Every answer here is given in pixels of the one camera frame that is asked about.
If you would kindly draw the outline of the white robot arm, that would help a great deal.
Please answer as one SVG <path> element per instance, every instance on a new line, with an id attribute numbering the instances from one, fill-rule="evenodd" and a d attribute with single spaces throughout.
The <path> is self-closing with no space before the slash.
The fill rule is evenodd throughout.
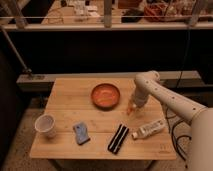
<path id="1" fill-rule="evenodd" d="M 165 88 L 159 81 L 157 71 L 137 74 L 133 103 L 141 108 L 152 95 L 182 118 L 191 127 L 186 171 L 213 171 L 213 107 L 206 107 Z"/>

